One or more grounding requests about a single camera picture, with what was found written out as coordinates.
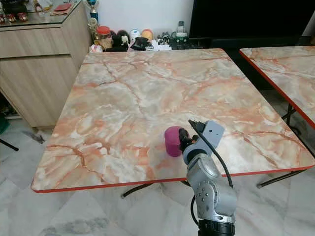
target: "marble floor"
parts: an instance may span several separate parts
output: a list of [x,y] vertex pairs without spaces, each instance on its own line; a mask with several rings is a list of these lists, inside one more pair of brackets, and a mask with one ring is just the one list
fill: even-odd
[[[262,94],[283,115],[287,103],[275,91]],[[315,131],[294,114],[292,124],[315,149]],[[179,182],[153,184],[125,199],[129,187],[37,194],[30,189],[45,145],[12,121],[0,145],[0,236],[192,236],[192,190]],[[48,140],[51,131],[41,133]],[[238,192],[237,236],[312,236],[315,234],[315,168],[262,189],[256,184],[277,175],[233,177]]]

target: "red table edge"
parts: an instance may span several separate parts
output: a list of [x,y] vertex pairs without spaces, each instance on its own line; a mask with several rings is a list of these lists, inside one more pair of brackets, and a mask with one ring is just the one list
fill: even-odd
[[[306,167],[297,167],[290,169],[281,169],[281,170],[270,170],[270,171],[256,171],[256,172],[246,172],[246,173],[237,173],[231,174],[231,176],[250,176],[250,175],[260,175],[260,174],[271,174],[271,173],[280,173],[280,172],[291,172],[291,171],[302,171],[310,169],[312,166]],[[148,181],[138,181],[138,182],[128,182],[128,183],[112,183],[112,184],[102,184],[102,185],[94,185],[94,186],[82,186],[82,187],[72,187],[72,188],[59,188],[59,189],[46,189],[46,190],[36,190],[32,188],[33,181],[31,183],[31,189],[35,193],[54,193],[54,192],[65,192],[65,191],[76,191],[76,190],[87,190],[87,189],[95,189],[95,188],[107,188],[107,187],[119,187],[119,186],[128,186],[135,184],[145,184],[145,183],[162,183],[162,182],[175,182],[175,181],[183,181],[187,180],[186,178],[169,178],[169,179],[157,179],[157,180],[148,180]]]
[[286,94],[285,92],[283,92],[248,56],[246,56],[241,49],[239,50],[240,54],[242,55],[242,57],[247,60],[247,62],[254,67],[259,74],[264,77],[265,80],[268,81],[268,83],[270,83],[272,85],[272,87],[275,88],[276,91],[278,91],[282,97],[284,97],[288,103],[290,103],[292,105],[292,107],[294,107],[294,109],[301,114],[301,116],[311,125],[312,128],[315,129],[315,122],[313,122],[299,107],[298,105],[296,105]]

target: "marble-pattern table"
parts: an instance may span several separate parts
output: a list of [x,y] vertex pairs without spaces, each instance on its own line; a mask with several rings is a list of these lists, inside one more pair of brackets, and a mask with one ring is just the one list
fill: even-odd
[[[54,192],[186,179],[164,131],[188,119],[225,128],[233,175],[311,168],[299,139],[222,49],[87,55],[31,188]],[[223,174],[219,161],[214,161]]]
[[315,46],[243,48],[240,52],[315,128]]

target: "pink cup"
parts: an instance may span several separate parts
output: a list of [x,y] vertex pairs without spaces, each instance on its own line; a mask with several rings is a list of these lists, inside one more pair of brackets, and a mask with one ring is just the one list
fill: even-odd
[[166,152],[170,156],[175,157],[182,154],[182,151],[179,149],[181,143],[178,131],[180,128],[180,126],[171,126],[164,133]]

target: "wooden cabinet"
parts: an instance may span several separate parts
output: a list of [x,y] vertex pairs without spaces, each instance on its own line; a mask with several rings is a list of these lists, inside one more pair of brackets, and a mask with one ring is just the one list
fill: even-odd
[[91,44],[83,3],[60,24],[0,28],[0,91],[31,127],[59,118]]

